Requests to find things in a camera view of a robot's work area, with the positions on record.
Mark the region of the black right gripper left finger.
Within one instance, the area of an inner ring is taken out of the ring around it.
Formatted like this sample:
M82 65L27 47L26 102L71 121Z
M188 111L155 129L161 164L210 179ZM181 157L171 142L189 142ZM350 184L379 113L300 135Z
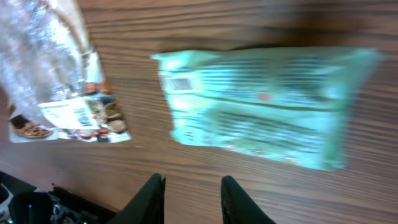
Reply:
M107 224L164 224L166 178L153 174Z

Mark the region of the brown snack packet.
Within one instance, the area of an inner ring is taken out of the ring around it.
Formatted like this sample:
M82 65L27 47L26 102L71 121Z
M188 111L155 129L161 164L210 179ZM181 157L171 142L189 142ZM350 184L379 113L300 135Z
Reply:
M75 0L1 0L1 90L14 143L131 138Z

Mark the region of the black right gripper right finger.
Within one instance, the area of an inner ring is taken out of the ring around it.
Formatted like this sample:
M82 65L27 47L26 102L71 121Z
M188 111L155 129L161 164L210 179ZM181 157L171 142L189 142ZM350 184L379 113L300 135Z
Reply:
M224 224L276 224L230 175L221 180Z

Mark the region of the teal white snack packet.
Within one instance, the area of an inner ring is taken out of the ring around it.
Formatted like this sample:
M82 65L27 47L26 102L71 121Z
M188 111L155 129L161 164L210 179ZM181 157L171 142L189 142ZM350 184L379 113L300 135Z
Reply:
M153 55L171 110L171 136L316 170L344 166L355 94L376 49L279 47Z

